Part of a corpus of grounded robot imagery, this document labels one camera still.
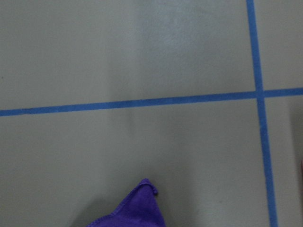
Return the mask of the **purple microfiber cloth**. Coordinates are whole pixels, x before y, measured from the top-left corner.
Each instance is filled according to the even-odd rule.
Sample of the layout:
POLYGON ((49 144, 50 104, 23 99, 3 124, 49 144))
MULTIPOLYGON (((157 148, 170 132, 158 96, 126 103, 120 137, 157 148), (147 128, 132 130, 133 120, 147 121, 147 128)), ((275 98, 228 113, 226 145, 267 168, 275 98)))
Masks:
POLYGON ((156 202, 156 187, 149 179, 139 184, 120 202, 116 209, 90 224, 89 227, 165 227, 165 220, 156 202))

